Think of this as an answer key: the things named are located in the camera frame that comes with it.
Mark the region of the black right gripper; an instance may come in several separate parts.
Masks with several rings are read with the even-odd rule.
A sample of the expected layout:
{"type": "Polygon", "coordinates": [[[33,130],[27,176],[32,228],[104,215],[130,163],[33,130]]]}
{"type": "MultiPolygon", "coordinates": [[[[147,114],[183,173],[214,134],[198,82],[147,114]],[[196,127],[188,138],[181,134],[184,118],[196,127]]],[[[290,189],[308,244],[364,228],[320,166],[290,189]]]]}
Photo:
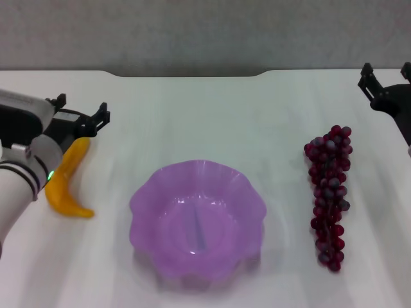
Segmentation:
{"type": "MultiPolygon", "coordinates": [[[[411,146],[411,85],[397,84],[383,88],[374,75],[370,63],[365,63],[361,70],[358,86],[373,110],[384,112],[393,118],[405,142],[411,146]]],[[[411,62],[405,62],[401,75],[411,82],[411,62]]]]}

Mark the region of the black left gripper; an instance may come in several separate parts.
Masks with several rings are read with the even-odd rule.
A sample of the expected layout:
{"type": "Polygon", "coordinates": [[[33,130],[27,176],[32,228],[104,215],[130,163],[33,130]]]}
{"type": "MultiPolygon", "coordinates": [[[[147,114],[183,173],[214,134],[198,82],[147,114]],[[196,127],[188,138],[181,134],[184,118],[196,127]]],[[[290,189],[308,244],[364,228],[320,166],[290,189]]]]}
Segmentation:
{"type": "Polygon", "coordinates": [[[79,137],[95,137],[98,131],[110,123],[110,112],[107,110],[107,103],[103,102],[94,115],[85,115],[74,110],[62,109],[67,101],[66,94],[61,93],[57,98],[46,98],[53,105],[54,110],[58,111],[52,118],[50,125],[44,131],[53,139],[64,154],[79,137]]]}

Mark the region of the yellow banana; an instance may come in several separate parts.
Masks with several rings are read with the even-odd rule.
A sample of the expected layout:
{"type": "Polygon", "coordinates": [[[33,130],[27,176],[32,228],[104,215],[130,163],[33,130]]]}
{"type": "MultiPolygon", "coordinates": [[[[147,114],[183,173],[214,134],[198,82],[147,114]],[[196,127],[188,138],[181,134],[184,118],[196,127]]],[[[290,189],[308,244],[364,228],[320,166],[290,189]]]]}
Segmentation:
{"type": "Polygon", "coordinates": [[[75,140],[64,153],[61,164],[49,176],[45,186],[45,195],[50,207],[63,216],[86,219],[94,216],[94,211],[82,207],[69,190],[71,179],[86,156],[90,143],[88,137],[75,140]]]}

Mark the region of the dark red grape bunch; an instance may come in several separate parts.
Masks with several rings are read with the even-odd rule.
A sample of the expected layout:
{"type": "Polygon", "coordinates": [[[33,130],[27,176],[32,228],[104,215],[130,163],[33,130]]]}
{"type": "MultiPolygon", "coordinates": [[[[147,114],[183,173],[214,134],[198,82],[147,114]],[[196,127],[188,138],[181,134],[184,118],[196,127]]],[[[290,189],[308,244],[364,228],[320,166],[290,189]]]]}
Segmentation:
{"type": "Polygon", "coordinates": [[[341,270],[344,260],[345,232],[340,224],[343,213],[350,209],[346,200],[347,172],[353,152],[348,126],[334,125],[323,136],[304,145],[304,154],[310,161],[308,176],[313,187],[313,218],[311,229],[316,236],[318,262],[331,272],[341,270]]]}

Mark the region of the purple wavy plastic bowl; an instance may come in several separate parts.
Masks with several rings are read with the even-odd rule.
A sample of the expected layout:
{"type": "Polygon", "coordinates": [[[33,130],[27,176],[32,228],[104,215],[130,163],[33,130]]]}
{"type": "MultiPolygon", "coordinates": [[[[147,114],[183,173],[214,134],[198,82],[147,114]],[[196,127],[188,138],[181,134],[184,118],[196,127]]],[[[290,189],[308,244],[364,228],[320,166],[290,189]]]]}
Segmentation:
{"type": "Polygon", "coordinates": [[[216,162],[157,170],[130,210],[131,245],[164,277],[226,278],[263,244],[265,202],[243,173],[216,162]]]}

